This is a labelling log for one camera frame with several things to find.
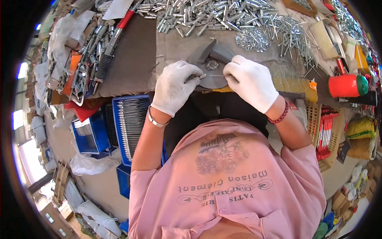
yellow bag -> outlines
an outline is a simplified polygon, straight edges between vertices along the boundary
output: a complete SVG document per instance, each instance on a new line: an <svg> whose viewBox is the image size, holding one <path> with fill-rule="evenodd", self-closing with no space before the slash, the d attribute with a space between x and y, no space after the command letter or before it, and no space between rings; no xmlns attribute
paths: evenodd
<svg viewBox="0 0 382 239"><path fill-rule="evenodd" d="M374 138L376 136L374 120L367 116L352 120L346 129L346 136L353 140L361 138Z"/></svg>

red container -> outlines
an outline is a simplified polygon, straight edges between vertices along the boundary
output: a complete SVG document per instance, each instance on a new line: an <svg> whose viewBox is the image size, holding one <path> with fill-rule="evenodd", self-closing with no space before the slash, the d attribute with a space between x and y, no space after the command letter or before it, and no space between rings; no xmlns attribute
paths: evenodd
<svg viewBox="0 0 382 239"><path fill-rule="evenodd" d="M332 97L358 97L369 90L366 77L361 75L340 75L329 77L329 92Z"/></svg>

wrist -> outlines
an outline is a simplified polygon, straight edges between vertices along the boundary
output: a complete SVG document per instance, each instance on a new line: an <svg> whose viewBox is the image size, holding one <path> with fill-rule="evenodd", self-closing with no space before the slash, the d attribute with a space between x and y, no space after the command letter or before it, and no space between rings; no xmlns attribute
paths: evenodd
<svg viewBox="0 0 382 239"><path fill-rule="evenodd" d="M150 107L150 114L154 118L154 120L161 125L167 124L167 122L171 119L170 115L154 107Z"/></svg>
<svg viewBox="0 0 382 239"><path fill-rule="evenodd" d="M286 102L284 98L281 95L279 95L275 102L272 104L272 106L269 108L269 110L265 112L265 115L271 120L279 119L280 116L284 113L285 104Z"/></svg>

hand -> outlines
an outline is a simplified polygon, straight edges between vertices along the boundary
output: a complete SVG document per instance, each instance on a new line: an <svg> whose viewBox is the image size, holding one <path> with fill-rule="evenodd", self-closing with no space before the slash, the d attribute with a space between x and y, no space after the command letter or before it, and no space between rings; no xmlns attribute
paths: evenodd
<svg viewBox="0 0 382 239"><path fill-rule="evenodd" d="M195 65L182 60L171 63L163 69L155 86L155 95L151 103L156 108L171 117L186 103L195 87L200 84L199 79L191 79L190 75L202 75L203 71Z"/></svg>
<svg viewBox="0 0 382 239"><path fill-rule="evenodd" d="M223 75L234 92L263 114L278 97L268 68L240 55L224 67Z"/></svg>

green lid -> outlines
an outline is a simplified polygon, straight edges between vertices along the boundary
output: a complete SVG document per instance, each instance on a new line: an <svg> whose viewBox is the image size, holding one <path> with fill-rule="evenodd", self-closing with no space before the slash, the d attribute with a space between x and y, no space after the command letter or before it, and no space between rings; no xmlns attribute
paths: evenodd
<svg viewBox="0 0 382 239"><path fill-rule="evenodd" d="M369 83L367 82L366 77L358 75L357 78L357 89L360 96L366 95L369 91Z"/></svg>

